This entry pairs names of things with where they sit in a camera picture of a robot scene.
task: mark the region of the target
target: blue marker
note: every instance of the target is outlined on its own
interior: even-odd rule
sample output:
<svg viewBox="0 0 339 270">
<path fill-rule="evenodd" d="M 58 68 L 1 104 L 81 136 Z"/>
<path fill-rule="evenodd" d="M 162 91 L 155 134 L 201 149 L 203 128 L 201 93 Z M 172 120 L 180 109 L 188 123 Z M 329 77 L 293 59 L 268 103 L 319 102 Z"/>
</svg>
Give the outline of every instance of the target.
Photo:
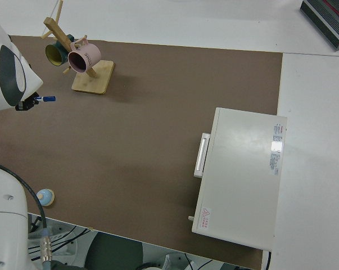
<svg viewBox="0 0 339 270">
<path fill-rule="evenodd" d="M 43 101 L 43 102 L 48 102 L 48 101 L 55 101 L 56 97 L 55 96 L 50 96 L 50 97 L 36 97 L 35 100 L 37 101 Z"/>
</svg>

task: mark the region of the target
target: white box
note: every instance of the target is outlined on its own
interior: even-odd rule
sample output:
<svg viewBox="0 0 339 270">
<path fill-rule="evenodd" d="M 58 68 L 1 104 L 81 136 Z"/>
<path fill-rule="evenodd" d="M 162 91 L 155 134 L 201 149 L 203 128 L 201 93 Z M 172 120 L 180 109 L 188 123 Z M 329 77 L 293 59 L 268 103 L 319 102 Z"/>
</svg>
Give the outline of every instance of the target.
<svg viewBox="0 0 339 270">
<path fill-rule="evenodd" d="M 272 250 L 286 124 L 216 109 L 192 232 Z"/>
</svg>

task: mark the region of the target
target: dark green mug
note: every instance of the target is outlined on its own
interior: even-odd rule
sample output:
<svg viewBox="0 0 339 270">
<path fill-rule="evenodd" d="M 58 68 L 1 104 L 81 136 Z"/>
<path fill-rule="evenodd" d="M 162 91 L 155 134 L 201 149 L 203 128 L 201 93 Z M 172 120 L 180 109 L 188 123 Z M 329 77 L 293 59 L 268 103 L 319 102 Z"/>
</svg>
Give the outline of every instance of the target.
<svg viewBox="0 0 339 270">
<path fill-rule="evenodd" d="M 67 35 L 67 37 L 71 42 L 74 41 L 74 37 L 72 35 Z M 64 49 L 59 41 L 46 46 L 46 56 L 48 60 L 54 64 L 54 66 L 63 65 L 68 61 L 68 51 Z"/>
</svg>

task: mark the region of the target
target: white table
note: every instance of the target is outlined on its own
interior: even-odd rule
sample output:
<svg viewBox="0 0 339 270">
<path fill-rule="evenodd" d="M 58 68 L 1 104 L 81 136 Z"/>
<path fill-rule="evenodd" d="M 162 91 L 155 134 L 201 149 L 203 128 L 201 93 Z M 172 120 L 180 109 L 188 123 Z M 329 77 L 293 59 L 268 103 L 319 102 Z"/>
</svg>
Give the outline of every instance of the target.
<svg viewBox="0 0 339 270">
<path fill-rule="evenodd" d="M 41 35 L 55 3 L 0 1 L 0 23 Z M 300 4 L 65 0 L 60 25 L 89 39 L 284 52 L 278 115 L 288 131 L 270 269 L 339 269 L 339 51 Z"/>
</svg>

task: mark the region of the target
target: mug handle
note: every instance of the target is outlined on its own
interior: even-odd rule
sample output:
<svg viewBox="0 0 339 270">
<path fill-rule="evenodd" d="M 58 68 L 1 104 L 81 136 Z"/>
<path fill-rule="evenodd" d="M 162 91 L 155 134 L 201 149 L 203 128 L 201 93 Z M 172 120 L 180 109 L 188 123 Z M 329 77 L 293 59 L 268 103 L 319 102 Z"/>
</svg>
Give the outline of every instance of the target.
<svg viewBox="0 0 339 270">
<path fill-rule="evenodd" d="M 88 40 L 86 39 L 86 37 L 82 37 L 74 42 L 70 43 L 70 48 L 72 49 L 72 51 L 77 50 L 76 47 L 74 46 L 74 44 L 83 41 L 84 45 L 88 45 Z"/>
</svg>

